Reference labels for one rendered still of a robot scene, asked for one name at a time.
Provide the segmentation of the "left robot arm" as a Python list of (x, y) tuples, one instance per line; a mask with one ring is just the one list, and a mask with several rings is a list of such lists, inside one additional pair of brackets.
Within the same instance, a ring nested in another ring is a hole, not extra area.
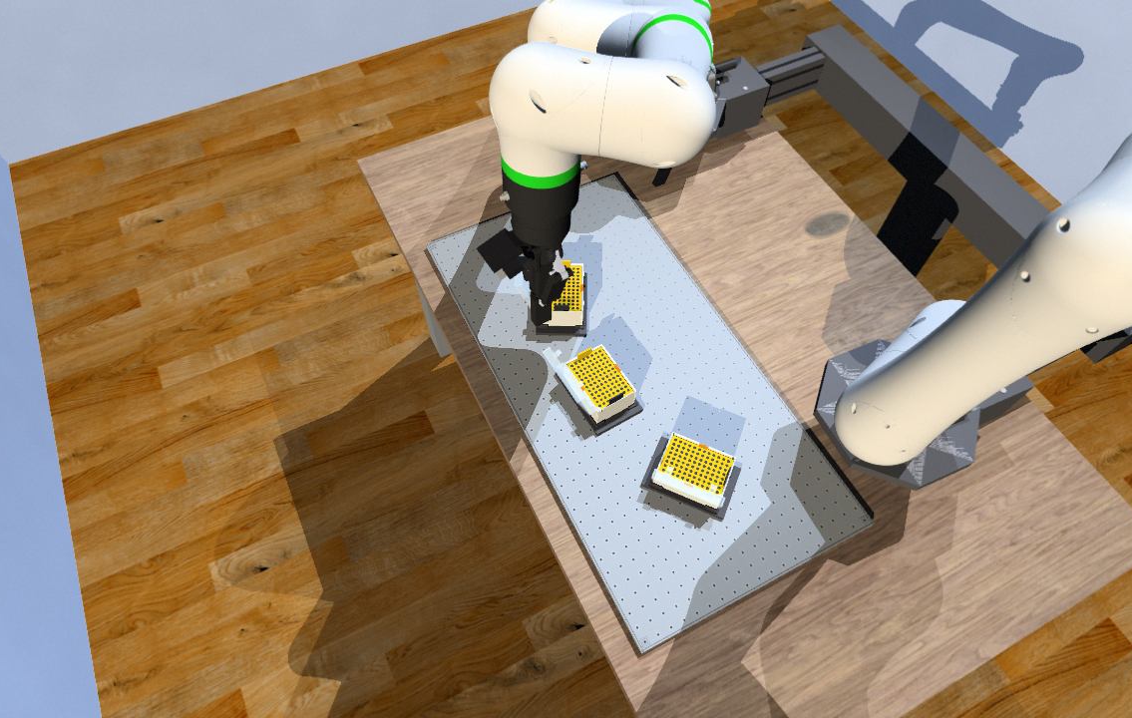
[(838, 436), (904, 463), (1000, 388), (1131, 326), (1132, 133), (968, 301), (926, 306), (844, 388)]

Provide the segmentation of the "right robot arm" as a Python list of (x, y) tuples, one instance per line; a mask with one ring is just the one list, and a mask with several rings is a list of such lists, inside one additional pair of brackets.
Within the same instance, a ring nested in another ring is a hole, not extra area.
[[(499, 61), (490, 113), (508, 210), (529, 221), (578, 202), (582, 155), (667, 169), (705, 149), (717, 119), (707, 0), (546, 0)], [(577, 155), (576, 155), (577, 154)]]

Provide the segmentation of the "yellow perforated plate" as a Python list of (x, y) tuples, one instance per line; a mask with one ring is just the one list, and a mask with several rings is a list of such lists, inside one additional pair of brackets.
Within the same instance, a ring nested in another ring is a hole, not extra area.
[(582, 311), (582, 291), (580, 291), (580, 284), (582, 283), (582, 265), (571, 265), (571, 260), (561, 260), (566, 268), (571, 267), (573, 276), (568, 277), (565, 289), (563, 289), (561, 298), (554, 301), (552, 310), (557, 311)]
[(722, 456), (705, 447), (691, 444), (689, 441), (674, 436), (670, 444), (667, 445), (664, 461), (658, 470), (666, 472), (667, 467), (674, 467), (671, 476), (696, 485), (698, 488), (705, 488), (707, 492), (710, 492), (711, 485), (719, 486), (715, 494), (720, 495), (728, 482), (731, 464), (734, 464), (731, 458)]
[(577, 354), (577, 360), (567, 365), (577, 381), (582, 381), (588, 398), (591, 398), (597, 408), (609, 407), (633, 392), (609, 356), (603, 353), (602, 347), (597, 347), (592, 353), (591, 347), (588, 347), (583, 353)]

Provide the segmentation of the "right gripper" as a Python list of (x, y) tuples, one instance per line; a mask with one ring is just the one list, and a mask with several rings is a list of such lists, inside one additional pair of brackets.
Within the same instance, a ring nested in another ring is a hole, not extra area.
[[(522, 264), (522, 276), (530, 284), (531, 320), (537, 326), (552, 320), (552, 304), (561, 298), (571, 267), (563, 265), (563, 239), (571, 229), (571, 213), (554, 221), (529, 221), (511, 211), (511, 225), (522, 242), (531, 246), (531, 251), (522, 253), (528, 262)], [(528, 271), (529, 270), (529, 271)]]

